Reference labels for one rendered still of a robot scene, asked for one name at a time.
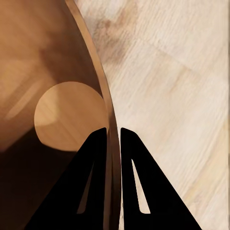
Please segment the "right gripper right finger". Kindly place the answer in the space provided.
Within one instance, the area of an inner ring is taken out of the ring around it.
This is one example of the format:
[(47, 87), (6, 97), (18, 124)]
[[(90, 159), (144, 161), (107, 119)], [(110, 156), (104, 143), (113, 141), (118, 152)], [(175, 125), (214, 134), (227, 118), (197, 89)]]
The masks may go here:
[[(124, 230), (202, 230), (140, 137), (124, 127), (120, 153)], [(132, 160), (151, 214), (139, 209)]]

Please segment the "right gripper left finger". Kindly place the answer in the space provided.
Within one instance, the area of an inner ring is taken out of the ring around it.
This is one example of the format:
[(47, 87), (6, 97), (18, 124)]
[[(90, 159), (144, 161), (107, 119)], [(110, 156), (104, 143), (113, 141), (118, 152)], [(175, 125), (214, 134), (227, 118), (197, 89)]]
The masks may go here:
[[(107, 132), (92, 132), (23, 230), (103, 230)], [(91, 169), (84, 213), (77, 214)]]

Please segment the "trash can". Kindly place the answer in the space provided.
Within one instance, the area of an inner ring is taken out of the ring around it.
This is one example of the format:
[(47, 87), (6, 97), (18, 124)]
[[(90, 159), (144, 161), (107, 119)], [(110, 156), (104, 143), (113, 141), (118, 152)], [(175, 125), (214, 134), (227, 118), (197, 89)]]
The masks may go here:
[[(23, 230), (88, 136), (106, 128), (103, 230), (119, 230), (118, 126), (74, 0), (0, 0), (0, 230)], [(77, 214), (85, 211), (91, 169)]]

